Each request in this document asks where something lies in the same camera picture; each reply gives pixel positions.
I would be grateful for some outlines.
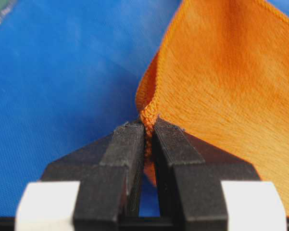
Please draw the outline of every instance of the blue fabric background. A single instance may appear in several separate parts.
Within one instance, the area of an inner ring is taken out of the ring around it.
[[[45,166],[137,117],[180,0],[19,0],[0,25],[0,216]],[[271,0],[289,15],[289,0]],[[144,177],[142,216],[157,216]]]

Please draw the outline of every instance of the white block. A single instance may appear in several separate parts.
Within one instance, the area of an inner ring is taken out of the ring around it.
[[[221,181],[228,231],[286,231],[286,213],[272,182]]]
[[[29,183],[18,205],[16,231],[74,231],[79,181]]]

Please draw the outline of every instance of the orange cloth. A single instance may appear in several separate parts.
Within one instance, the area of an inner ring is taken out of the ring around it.
[[[136,95],[147,152],[158,115],[251,162],[289,216],[289,18],[263,0],[185,0]],[[146,172],[154,180],[152,164]]]

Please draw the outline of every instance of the black plastic jaw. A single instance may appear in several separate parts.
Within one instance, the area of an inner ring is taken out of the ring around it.
[[[144,126],[135,121],[50,163],[41,181],[79,180],[75,230],[118,230],[119,218],[139,212]]]
[[[227,230],[220,180],[260,180],[255,168],[162,119],[153,137],[160,212],[184,230]]]

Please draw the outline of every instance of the microfiber cloth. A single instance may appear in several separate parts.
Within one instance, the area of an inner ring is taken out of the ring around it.
[[[156,118],[252,163],[289,217],[289,18],[263,0],[184,0],[138,87]]]

